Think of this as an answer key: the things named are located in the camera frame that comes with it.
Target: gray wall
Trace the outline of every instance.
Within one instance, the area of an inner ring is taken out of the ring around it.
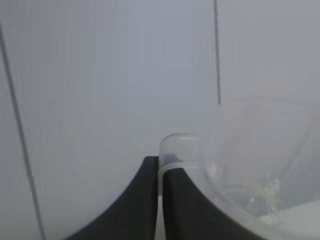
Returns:
[[[102,213],[165,136],[217,105],[211,0],[3,0],[44,229]]]
[[[320,1],[218,1],[222,101],[320,103]]]
[[[40,239],[8,79],[1,56],[0,239]]]

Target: clear plastic bowl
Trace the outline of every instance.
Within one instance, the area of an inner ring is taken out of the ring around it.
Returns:
[[[205,179],[204,195],[265,239],[320,239],[316,106],[238,99],[216,113],[207,132],[165,138],[159,164],[160,175],[174,168],[195,169]]]

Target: white wall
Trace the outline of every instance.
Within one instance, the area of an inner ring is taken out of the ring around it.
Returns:
[[[166,135],[217,104],[211,0],[4,0],[48,240],[88,224]]]
[[[40,238],[7,76],[0,57],[0,239]]]
[[[222,100],[320,102],[320,1],[218,1]]]

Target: white surface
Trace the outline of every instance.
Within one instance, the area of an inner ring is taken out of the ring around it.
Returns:
[[[48,240],[217,104],[211,0],[5,0],[0,19]]]
[[[319,238],[320,200],[263,216],[260,219],[297,235]]]
[[[0,57],[0,239],[40,239],[2,57]]]
[[[319,9],[317,0],[219,0],[222,101],[320,103]]]

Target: vertical line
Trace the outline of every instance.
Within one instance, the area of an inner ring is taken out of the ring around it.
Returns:
[[[6,73],[7,82],[8,82],[8,86],[9,86],[9,92],[10,92],[11,101],[12,101],[12,105],[13,105],[13,112],[14,112],[14,116],[16,119],[18,134],[20,137],[20,144],[21,144],[21,148],[22,148],[22,154],[23,154],[23,159],[24,159],[24,164],[25,164],[25,169],[26,169],[26,175],[27,175],[27,178],[28,178],[28,181],[30,184],[36,219],[38,222],[38,227],[40,230],[41,237],[43,240],[46,240],[44,224],[43,224],[43,220],[42,220],[41,213],[40,213],[39,200],[38,200],[37,193],[36,193],[36,185],[35,185],[35,181],[34,181],[34,178],[32,175],[32,168],[31,168],[31,164],[30,164],[27,142],[26,142],[24,128],[23,128],[23,124],[22,124],[22,120],[21,120],[21,116],[20,116],[20,112],[19,112],[17,95],[16,95],[16,91],[15,91],[15,87],[14,87],[13,77],[12,77],[12,73],[11,73],[11,69],[10,69],[9,58],[8,58],[8,54],[7,54],[7,49],[6,49],[6,45],[5,45],[5,39],[4,39],[4,34],[3,34],[1,23],[0,23],[0,50],[1,50],[1,56],[3,58],[4,70]]]
[[[220,56],[219,56],[219,29],[218,29],[218,0],[213,0],[213,8],[214,8],[216,85],[217,85],[217,93],[218,93],[218,103],[221,104]]]

